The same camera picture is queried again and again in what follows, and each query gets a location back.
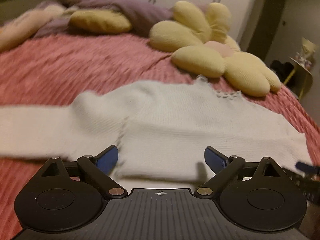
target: black ribbed surface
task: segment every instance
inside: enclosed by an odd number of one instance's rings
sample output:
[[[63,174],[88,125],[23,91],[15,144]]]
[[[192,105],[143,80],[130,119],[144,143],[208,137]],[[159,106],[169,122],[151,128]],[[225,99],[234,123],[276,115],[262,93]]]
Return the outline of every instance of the black ribbed surface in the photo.
[[[111,200],[91,224],[61,234],[25,230],[15,240],[306,240],[295,229],[279,234],[246,231],[226,220],[215,203],[193,197],[187,189],[135,189]]]

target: crosshair marking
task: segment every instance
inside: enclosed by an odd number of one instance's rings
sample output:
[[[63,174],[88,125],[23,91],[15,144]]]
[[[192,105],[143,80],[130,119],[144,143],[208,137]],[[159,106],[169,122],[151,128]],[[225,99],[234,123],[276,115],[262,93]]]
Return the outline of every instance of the crosshair marking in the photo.
[[[165,192],[163,192],[163,191],[159,191],[159,192],[157,192],[156,194],[162,197],[164,194],[167,194],[167,193],[165,193]]]

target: purple blanket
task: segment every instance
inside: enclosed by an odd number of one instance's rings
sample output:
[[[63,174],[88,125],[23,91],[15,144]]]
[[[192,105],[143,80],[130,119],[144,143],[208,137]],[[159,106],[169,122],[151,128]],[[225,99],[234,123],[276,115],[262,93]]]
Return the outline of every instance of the purple blanket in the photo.
[[[133,31],[142,37],[148,37],[153,25],[172,18],[172,11],[166,8],[138,0],[57,0],[66,7],[78,6],[86,8],[112,9],[123,13],[131,22]],[[68,26],[67,19],[57,19],[47,23],[36,34],[35,38],[48,36],[52,33],[84,34],[83,31]]]

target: round pad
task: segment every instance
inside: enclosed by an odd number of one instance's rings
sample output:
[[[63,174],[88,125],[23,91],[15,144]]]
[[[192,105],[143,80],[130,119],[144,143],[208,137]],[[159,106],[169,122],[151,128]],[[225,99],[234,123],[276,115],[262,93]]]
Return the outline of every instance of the round pad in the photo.
[[[279,192],[266,188],[249,192],[247,200],[252,206],[262,210],[276,209],[284,203],[284,198]]]
[[[55,188],[41,193],[38,198],[38,204],[49,210],[59,210],[70,206],[75,200],[75,196],[69,190]]]
[[[211,28],[211,40],[224,43],[231,27],[231,12],[222,3],[211,3],[205,14]]]
[[[102,208],[100,193],[89,184],[44,177],[37,186],[24,187],[14,209],[24,227],[60,232],[88,223]]]

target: fuzzy pink bedspread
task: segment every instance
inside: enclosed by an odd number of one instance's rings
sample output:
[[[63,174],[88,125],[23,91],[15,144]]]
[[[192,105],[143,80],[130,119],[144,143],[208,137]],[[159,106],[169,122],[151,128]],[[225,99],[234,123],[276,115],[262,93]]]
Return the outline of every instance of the fuzzy pink bedspread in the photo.
[[[151,49],[147,42],[131,34],[86,38],[60,34],[29,40],[0,54],[0,105],[67,105],[82,91],[105,94],[137,80],[192,82],[194,77],[170,63],[170,54]],[[233,90],[223,78],[211,82],[215,89]],[[320,164],[320,129],[286,87],[277,95],[248,100],[282,114],[305,133],[311,159]],[[39,162],[0,160],[1,240],[20,231],[13,202],[40,166]]]

